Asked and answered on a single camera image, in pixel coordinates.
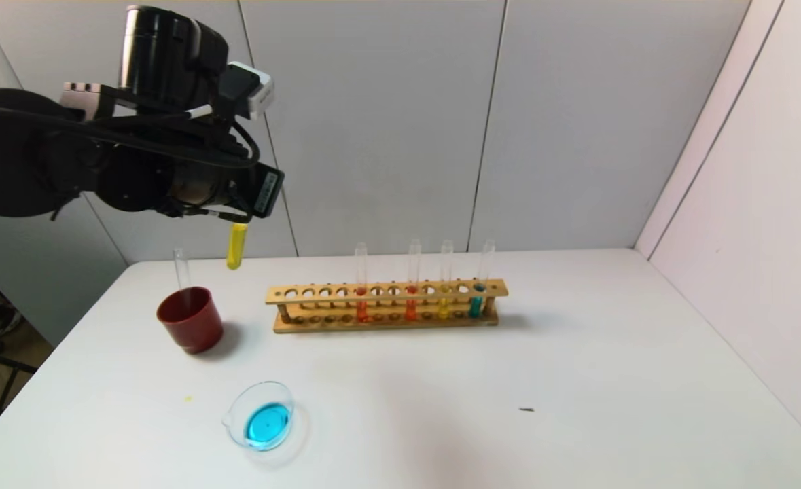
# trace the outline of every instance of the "white cable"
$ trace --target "white cable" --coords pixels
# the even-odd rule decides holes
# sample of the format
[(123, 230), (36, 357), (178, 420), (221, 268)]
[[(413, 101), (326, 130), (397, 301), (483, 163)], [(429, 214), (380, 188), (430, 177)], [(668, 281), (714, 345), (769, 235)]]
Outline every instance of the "white cable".
[(207, 103), (207, 105), (201, 105), (200, 107), (189, 109), (189, 111), (186, 112), (189, 113), (189, 118), (191, 118), (191, 120), (196, 120), (198, 117), (213, 114), (213, 108)]

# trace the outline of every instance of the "orange liquid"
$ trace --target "orange liquid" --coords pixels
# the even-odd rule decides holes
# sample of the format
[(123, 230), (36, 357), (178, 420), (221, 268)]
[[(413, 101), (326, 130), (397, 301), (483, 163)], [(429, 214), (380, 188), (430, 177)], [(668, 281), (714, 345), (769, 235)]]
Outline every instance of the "orange liquid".
[[(359, 287), (355, 289), (355, 295), (363, 296), (363, 294), (367, 293), (366, 287)], [(366, 323), (367, 322), (367, 301), (362, 300), (356, 303), (357, 306), (357, 322), (359, 323)]]
[[(419, 291), (419, 288), (415, 285), (407, 285), (406, 286), (406, 293), (414, 294)], [(406, 301), (406, 320), (407, 321), (414, 321), (418, 318), (415, 313), (415, 301), (414, 300), (407, 300)]]

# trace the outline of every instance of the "glass test tube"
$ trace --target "glass test tube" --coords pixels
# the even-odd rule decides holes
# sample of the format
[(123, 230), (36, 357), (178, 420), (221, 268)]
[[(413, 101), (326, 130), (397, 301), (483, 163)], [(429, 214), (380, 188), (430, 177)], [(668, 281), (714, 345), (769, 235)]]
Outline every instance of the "glass test tube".
[[(440, 292), (449, 293), (452, 291), (452, 285), (449, 285), (449, 282), (452, 281), (452, 254), (454, 253), (454, 245), (450, 239), (443, 241), (443, 248), (440, 253), (440, 281), (443, 282), (440, 285)], [(441, 298), (437, 304), (437, 317), (449, 319), (449, 300)]]
[(174, 248), (174, 268), (177, 269), (177, 285), (179, 285), (180, 295), (183, 298), (183, 309), (190, 309), (192, 282), (189, 281), (189, 260), (183, 254), (183, 248)]
[[(491, 275), (491, 264), (494, 263), (494, 251), (496, 251), (494, 240), (488, 239), (485, 241), (484, 248), (482, 248), (482, 257), (478, 261), (478, 275), (476, 275), (476, 284), (474, 285), (476, 291), (484, 292), (487, 290), (488, 278)], [(482, 298), (473, 297), (472, 301), (469, 301), (469, 316), (478, 318), (481, 312)]]
[(228, 254), (226, 255), (226, 264), (231, 270), (239, 269), (240, 263), (243, 262), (243, 246), (246, 241), (247, 229), (249, 226), (244, 223), (232, 223), (232, 232), (228, 237)]
[[(419, 268), (421, 264), (421, 242), (413, 239), (409, 244), (409, 269), (406, 276), (406, 293), (414, 294), (419, 291)], [(406, 320), (416, 320), (415, 300), (406, 301)]]
[[(363, 296), (367, 293), (367, 245), (363, 242), (359, 242), (355, 247), (355, 261), (357, 262), (355, 295)], [(357, 321), (360, 323), (367, 321), (367, 301), (365, 300), (357, 303)]]

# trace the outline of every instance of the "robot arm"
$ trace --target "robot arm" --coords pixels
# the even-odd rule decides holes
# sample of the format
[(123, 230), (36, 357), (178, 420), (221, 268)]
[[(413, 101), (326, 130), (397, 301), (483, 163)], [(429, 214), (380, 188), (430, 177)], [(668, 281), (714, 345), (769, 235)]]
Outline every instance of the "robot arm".
[[(55, 219), (83, 191), (121, 211), (270, 216), (283, 173), (258, 163), (235, 119), (264, 111), (272, 78), (227, 56), (223, 37), (200, 22), (132, 6), (120, 86), (65, 83), (59, 103), (0, 89), (0, 216)], [(118, 105), (136, 115), (114, 117)], [(214, 204), (239, 213), (205, 208)]]

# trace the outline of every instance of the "red cup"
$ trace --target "red cup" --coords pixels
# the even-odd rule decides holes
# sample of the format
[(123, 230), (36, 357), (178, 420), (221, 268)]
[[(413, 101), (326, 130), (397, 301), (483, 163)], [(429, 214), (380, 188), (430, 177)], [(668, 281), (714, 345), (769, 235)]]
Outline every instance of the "red cup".
[(156, 316), (186, 353), (204, 352), (222, 338), (222, 319), (213, 295), (204, 287), (170, 294), (159, 304)]

